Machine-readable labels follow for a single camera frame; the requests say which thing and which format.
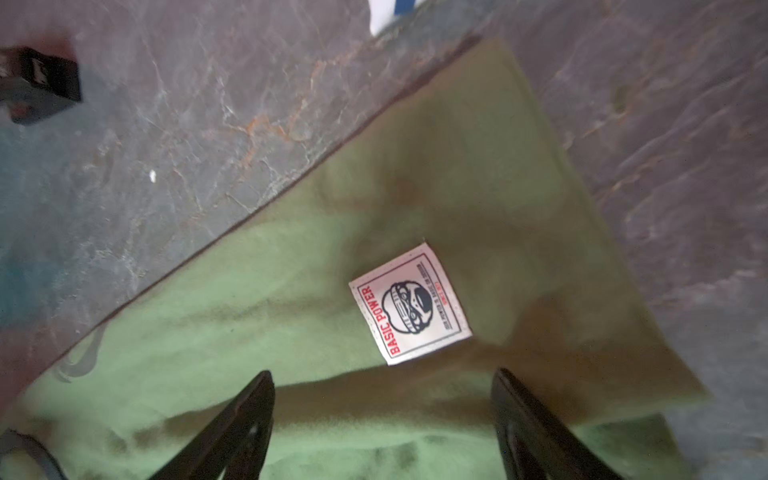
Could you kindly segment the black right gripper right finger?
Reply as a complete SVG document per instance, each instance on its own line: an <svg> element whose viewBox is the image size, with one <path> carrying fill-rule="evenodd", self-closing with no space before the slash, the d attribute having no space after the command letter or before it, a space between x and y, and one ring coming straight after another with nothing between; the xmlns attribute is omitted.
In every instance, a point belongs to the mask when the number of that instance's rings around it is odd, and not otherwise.
<svg viewBox="0 0 768 480"><path fill-rule="evenodd" d="M620 478L509 370L500 368L494 374L491 402L509 479Z"/></svg>

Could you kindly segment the small black stapler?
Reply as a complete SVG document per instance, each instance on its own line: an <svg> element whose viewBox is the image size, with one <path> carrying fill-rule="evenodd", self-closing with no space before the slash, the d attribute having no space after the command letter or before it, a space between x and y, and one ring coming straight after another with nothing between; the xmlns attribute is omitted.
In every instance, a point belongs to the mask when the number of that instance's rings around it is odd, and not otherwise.
<svg viewBox="0 0 768 480"><path fill-rule="evenodd" d="M82 102L78 64L29 47L1 49L1 104L32 125Z"/></svg>

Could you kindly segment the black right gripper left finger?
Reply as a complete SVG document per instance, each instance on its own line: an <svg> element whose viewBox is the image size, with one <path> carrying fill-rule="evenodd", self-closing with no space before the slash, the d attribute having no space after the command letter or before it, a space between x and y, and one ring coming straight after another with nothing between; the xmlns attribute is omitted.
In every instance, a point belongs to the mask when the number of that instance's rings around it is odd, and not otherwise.
<svg viewBox="0 0 768 480"><path fill-rule="evenodd" d="M152 478L257 479L274 422L275 386L264 370Z"/></svg>

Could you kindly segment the green tank top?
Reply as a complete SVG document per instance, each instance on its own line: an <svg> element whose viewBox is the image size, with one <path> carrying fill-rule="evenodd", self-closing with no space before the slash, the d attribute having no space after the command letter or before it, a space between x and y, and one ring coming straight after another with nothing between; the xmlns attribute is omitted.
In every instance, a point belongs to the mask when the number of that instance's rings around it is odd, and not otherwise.
<svg viewBox="0 0 768 480"><path fill-rule="evenodd" d="M501 479L505 368L627 479L688 479L666 344L513 55L477 44L84 338L5 479L146 479L259 372L266 479Z"/></svg>

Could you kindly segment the white tank top navy trim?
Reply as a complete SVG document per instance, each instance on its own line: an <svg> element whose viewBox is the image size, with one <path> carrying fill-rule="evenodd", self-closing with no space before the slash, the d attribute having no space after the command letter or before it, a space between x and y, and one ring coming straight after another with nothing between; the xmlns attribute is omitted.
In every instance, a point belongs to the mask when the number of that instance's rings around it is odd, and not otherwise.
<svg viewBox="0 0 768 480"><path fill-rule="evenodd" d="M373 37L418 10L426 0L368 0L369 31Z"/></svg>

